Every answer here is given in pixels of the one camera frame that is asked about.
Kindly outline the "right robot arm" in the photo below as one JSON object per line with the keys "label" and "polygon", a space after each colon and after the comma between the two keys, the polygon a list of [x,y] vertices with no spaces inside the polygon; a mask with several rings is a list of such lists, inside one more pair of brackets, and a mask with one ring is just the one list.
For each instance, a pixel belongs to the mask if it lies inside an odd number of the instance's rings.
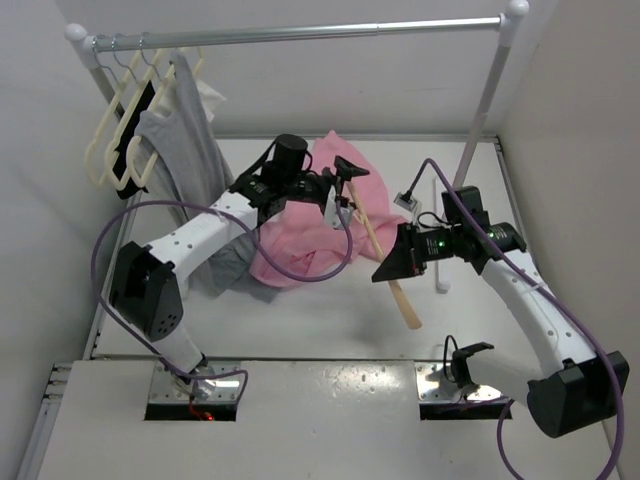
{"label": "right robot arm", "polygon": [[395,244],[372,281],[420,276],[430,262],[459,258],[504,302],[537,357],[527,365],[478,342],[452,352],[450,382],[461,390],[490,386],[524,404],[551,438],[613,417],[618,410],[615,394],[624,389],[630,371],[624,356],[598,356],[585,334],[552,302],[516,229],[490,222],[477,187],[445,192],[442,201],[447,226],[424,230],[400,224]]}

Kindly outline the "beige plastic hanger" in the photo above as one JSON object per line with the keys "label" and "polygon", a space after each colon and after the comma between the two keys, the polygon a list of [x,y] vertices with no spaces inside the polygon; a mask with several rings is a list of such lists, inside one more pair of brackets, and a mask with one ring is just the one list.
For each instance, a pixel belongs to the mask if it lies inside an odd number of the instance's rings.
{"label": "beige plastic hanger", "polygon": [[[359,197],[356,186],[352,182],[348,182],[347,188],[350,193],[351,199],[353,200],[356,206],[356,209],[358,211],[358,217],[359,217],[360,223],[364,226],[368,234],[369,240],[371,241],[373,248],[376,252],[376,258],[379,261],[379,263],[382,263],[385,259],[384,251],[378,241],[375,230],[373,229],[369,221],[369,218],[366,214],[364,205]],[[423,326],[423,324],[419,319],[418,315],[416,314],[414,308],[412,307],[408,297],[406,296],[399,282],[397,280],[391,280],[391,281],[388,281],[387,284],[389,286],[389,289],[394,298],[394,301],[407,327],[411,330],[420,329]]]}

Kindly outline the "pink t shirt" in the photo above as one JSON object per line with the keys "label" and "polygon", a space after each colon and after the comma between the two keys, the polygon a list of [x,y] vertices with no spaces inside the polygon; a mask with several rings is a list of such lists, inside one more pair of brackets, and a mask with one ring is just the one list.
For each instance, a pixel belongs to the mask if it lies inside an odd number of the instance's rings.
{"label": "pink t shirt", "polygon": [[[405,218],[391,212],[388,189],[376,168],[336,132],[315,140],[314,169],[332,169],[337,155],[370,171],[355,180],[355,187],[376,239],[388,253],[395,243],[397,225]],[[304,277],[330,271],[347,252],[346,234],[327,226],[320,210],[311,204],[289,202],[277,218],[260,227],[259,233],[262,247],[278,265]]]}

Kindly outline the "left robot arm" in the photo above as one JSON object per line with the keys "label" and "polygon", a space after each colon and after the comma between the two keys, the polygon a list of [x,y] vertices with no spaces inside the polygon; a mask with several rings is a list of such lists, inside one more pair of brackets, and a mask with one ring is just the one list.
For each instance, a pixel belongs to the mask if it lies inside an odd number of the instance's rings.
{"label": "left robot arm", "polygon": [[205,364],[182,323],[183,285],[197,268],[240,236],[253,238],[289,202],[313,204],[326,225],[348,230],[355,204],[343,188],[369,170],[342,156],[320,173],[311,165],[307,142],[281,134],[213,205],[194,206],[193,219],[159,239],[119,250],[109,303],[177,377],[191,380]]}

